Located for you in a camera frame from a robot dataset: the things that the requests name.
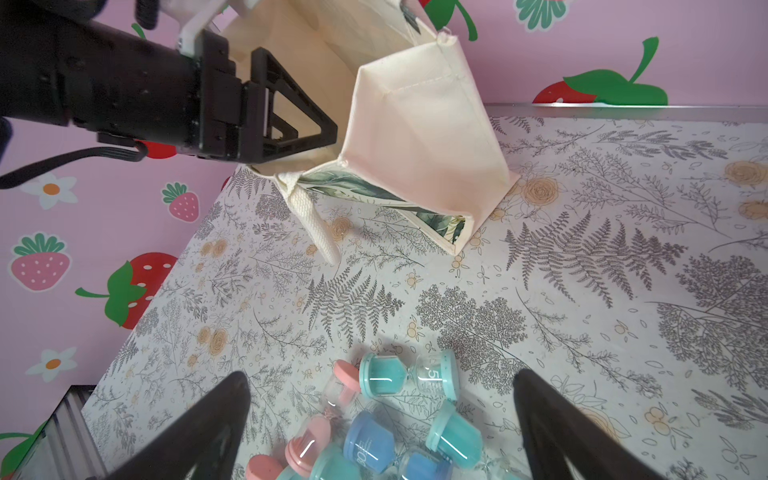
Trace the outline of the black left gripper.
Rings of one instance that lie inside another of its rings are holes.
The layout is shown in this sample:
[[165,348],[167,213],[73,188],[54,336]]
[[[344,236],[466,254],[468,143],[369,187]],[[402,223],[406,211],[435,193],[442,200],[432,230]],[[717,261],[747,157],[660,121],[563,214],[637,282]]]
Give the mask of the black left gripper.
[[2,116],[223,161],[270,162],[336,143],[336,123],[267,49],[251,53],[241,109],[224,37],[205,31],[186,56],[78,11],[59,1],[2,2]]

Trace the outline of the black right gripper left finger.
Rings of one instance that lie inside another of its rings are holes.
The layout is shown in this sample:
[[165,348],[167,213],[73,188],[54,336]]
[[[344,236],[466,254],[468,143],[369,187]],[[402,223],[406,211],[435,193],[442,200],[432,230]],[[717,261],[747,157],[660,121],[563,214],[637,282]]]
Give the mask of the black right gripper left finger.
[[230,479],[251,404],[235,371],[203,396],[110,479]]

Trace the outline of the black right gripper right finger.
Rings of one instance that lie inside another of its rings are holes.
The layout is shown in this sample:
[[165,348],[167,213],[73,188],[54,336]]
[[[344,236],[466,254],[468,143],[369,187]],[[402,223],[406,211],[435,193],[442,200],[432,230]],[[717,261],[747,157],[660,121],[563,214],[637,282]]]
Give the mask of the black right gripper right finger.
[[513,380],[513,398],[532,478],[659,479],[530,369]]

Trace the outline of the canvas tote bag floral print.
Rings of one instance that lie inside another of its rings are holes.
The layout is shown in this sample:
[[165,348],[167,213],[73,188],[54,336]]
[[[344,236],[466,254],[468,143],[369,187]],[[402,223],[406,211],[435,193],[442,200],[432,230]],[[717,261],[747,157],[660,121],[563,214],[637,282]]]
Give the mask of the canvas tote bag floral print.
[[458,254],[517,182],[459,39],[402,1],[246,1],[224,32],[237,70],[268,50],[337,125],[334,143],[254,166],[330,264],[311,193],[398,210]]

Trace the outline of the teal hourglass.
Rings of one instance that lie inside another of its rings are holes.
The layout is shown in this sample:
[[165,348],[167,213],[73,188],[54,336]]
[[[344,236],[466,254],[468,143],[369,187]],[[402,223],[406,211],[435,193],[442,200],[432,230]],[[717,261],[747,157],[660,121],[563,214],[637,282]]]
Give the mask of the teal hourglass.
[[449,400],[445,400],[436,413],[425,445],[465,470],[474,469],[483,455],[481,432]]

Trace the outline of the pink hourglass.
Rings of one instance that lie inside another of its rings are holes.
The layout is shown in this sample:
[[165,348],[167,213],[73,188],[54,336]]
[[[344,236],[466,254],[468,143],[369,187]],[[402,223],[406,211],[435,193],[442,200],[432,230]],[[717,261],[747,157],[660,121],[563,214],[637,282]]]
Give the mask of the pink hourglass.
[[354,403],[361,393],[359,370],[346,360],[336,360],[332,375],[323,390],[323,407],[330,414],[340,415]]

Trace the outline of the blue hourglass number thirty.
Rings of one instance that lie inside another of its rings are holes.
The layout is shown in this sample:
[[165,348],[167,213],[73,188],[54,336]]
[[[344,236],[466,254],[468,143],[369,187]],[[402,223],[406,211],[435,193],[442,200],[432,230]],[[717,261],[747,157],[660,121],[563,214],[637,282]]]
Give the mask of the blue hourglass number thirty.
[[396,459],[393,433],[369,411],[353,419],[343,443],[344,458],[375,474],[384,473]]

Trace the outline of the teal hourglass number five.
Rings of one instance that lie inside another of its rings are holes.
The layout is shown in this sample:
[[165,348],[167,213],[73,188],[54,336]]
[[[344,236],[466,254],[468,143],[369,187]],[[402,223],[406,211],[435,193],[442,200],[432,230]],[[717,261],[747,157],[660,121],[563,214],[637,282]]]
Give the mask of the teal hourglass number five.
[[421,355],[410,366],[395,355],[374,353],[366,354],[360,362],[359,384],[366,398],[398,395],[408,383],[422,394],[457,402],[461,385],[454,351]]

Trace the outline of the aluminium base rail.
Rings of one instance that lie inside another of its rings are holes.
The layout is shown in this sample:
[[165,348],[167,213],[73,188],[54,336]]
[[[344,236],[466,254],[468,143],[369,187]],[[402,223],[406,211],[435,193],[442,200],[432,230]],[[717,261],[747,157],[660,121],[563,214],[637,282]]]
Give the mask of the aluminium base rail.
[[107,469],[82,409],[93,385],[71,386],[32,441],[10,479],[104,479]]

